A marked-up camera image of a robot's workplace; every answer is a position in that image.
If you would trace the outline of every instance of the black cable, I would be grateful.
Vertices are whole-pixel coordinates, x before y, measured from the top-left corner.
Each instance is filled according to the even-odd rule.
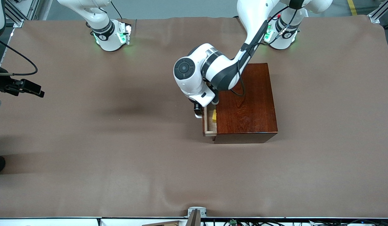
[[[246,223],[248,226],[251,226],[250,225],[250,222],[247,222],[247,221],[245,221],[245,220],[241,220],[242,222],[244,222],[244,223]]]
[[[33,75],[33,74],[36,74],[37,73],[37,67],[36,65],[31,61],[29,60],[26,56],[22,55],[20,52],[18,52],[17,50],[14,50],[12,47],[10,47],[9,45],[3,43],[1,40],[0,40],[0,43],[2,45],[4,45],[5,47],[9,48],[10,50],[14,51],[15,53],[17,53],[19,56],[23,57],[25,60],[27,60],[34,68],[35,68],[35,71],[32,72],[32,73],[13,73],[13,75],[19,75],[19,76],[27,76],[27,75]]]
[[[281,12],[283,12],[283,10],[287,9],[288,7],[289,7],[289,6],[286,6],[286,7],[284,7],[283,9],[279,10],[277,13],[275,13],[275,14],[273,15],[273,17],[271,17],[271,18],[268,20],[268,23],[270,23],[270,22],[273,20],[273,18],[275,18],[278,14],[280,14]]]
[[[90,29],[92,29],[92,28],[90,27],[90,25],[89,25],[88,22],[86,22],[85,25],[86,25],[87,27],[89,27]]]
[[[240,78],[240,82],[241,82],[241,86],[243,88],[243,94],[238,94],[236,93],[234,90],[230,90],[232,93],[236,94],[237,96],[244,96],[245,95],[245,88],[244,88],[244,82],[243,82],[243,79],[241,78],[241,73],[240,73],[240,68],[239,68],[239,63],[240,61],[238,61],[236,63],[236,66],[237,66],[237,72],[238,72],[238,77]]]
[[[273,224],[271,224],[271,223],[268,223],[268,222],[261,222],[261,224],[258,224],[258,225],[263,225],[263,224],[267,224],[267,225],[269,225],[269,226],[275,226],[275,225],[273,225]]]
[[[120,18],[123,19],[123,17],[121,16],[121,14],[120,14],[119,11],[117,10],[117,8],[114,6],[113,2],[112,2],[112,6],[113,6],[114,9],[117,11],[117,13],[119,14]]]
[[[105,12],[105,13],[107,13],[106,11],[104,11],[102,8],[100,8],[100,7],[98,7],[98,9],[100,10],[100,11],[102,11],[102,12]]]
[[[336,224],[335,222],[334,223],[327,223],[327,222],[323,222],[323,221],[316,221],[315,223],[319,223],[319,224],[315,224],[314,226],[348,226],[349,224],[352,224],[352,223],[356,223],[358,221],[362,221],[363,223],[371,223],[371,224],[374,224],[375,226],[381,226],[381,224],[379,223],[376,223],[376,222],[373,222],[373,221],[370,221],[370,220],[364,220],[364,219],[358,219],[358,220],[354,220],[350,223],[339,223],[339,224]]]
[[[275,223],[275,224],[277,224],[279,226],[285,226],[284,224],[281,224],[281,223],[277,222],[276,220],[266,220],[266,221],[269,221],[271,223]]]
[[[297,13],[297,10],[294,11],[294,14],[293,14],[293,17],[292,19],[290,20],[290,22],[286,25],[286,27],[284,29],[287,29],[290,24],[293,22],[294,20],[294,17],[296,17],[296,13]],[[251,47],[254,47],[254,46],[257,46],[257,45],[263,45],[263,46],[269,46],[270,44],[274,43],[274,41],[276,41],[278,38],[280,37],[280,35],[276,35],[275,39],[273,41],[271,41],[270,43],[263,43],[263,42],[259,42],[259,43],[255,43],[253,44]]]
[[[336,225],[341,225],[342,224],[342,223],[337,222],[336,220],[333,220],[332,222],[335,223]]]

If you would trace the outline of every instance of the wooden cabinet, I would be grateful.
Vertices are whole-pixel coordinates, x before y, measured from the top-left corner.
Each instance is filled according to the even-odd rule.
[[[219,103],[203,109],[204,136],[215,143],[265,143],[278,132],[268,64],[248,64],[242,78],[244,96],[221,91]],[[233,90],[243,93],[240,81]]]

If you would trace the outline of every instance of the wooden board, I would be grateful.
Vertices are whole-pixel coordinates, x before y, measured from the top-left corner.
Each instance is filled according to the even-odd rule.
[[[275,106],[267,63],[248,64],[242,74],[245,95],[219,93],[217,132],[221,134],[277,133]],[[243,93],[240,82],[233,88]]]
[[[217,135],[217,124],[213,122],[212,115],[216,106],[209,104],[202,109],[202,131],[205,137],[215,137]]]

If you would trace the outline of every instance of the yellow floor line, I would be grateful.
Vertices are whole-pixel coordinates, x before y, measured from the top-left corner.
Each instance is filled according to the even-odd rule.
[[[356,7],[354,7],[353,0],[347,0],[347,3],[349,4],[350,11],[352,12],[352,15],[356,16],[357,12],[356,12]]]

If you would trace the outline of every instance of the metal frame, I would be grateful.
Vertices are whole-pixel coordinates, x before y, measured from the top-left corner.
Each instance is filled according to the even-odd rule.
[[[14,25],[14,27],[13,27],[13,31],[11,32],[10,38],[8,39],[8,43],[7,43],[7,45],[9,45],[9,44],[10,44],[11,38],[12,38],[12,37],[13,37],[13,35],[14,35],[14,30],[15,30],[15,25]],[[8,50],[8,48],[7,48],[7,47],[5,47],[5,50],[4,50],[4,53],[3,53],[3,56],[1,57],[1,60],[0,60],[0,67],[1,67],[1,64],[3,64],[4,57],[5,57],[5,54],[7,53],[7,50]]]
[[[205,217],[200,218],[200,226],[226,226],[226,222],[230,219],[237,219],[244,223],[245,222],[269,222],[270,226],[318,226],[320,223],[315,223],[320,220],[323,222],[332,223],[335,225],[338,221],[342,223],[350,223],[359,218],[261,218],[261,217]],[[272,222],[274,220],[279,222],[280,225]],[[385,221],[388,223],[388,218],[367,218],[363,220],[374,220],[375,222]],[[180,226],[187,226],[189,217],[137,217],[137,218],[0,218],[0,226],[25,226],[25,225],[36,225],[36,226],[141,226],[149,223],[161,223],[169,221],[179,221]],[[352,226],[374,226],[371,223],[354,223]]]
[[[22,27],[23,21],[32,20],[36,15],[36,9],[40,0],[32,0],[32,4],[30,5],[28,14],[23,14],[16,6],[16,4],[11,1],[5,1],[5,14],[12,21],[14,27]]]
[[[372,11],[372,12],[369,14],[371,23],[374,23],[374,24],[380,23],[380,18],[381,18],[386,12],[388,12],[388,0],[386,0],[385,2],[383,2],[383,3],[378,7],[378,9]]]

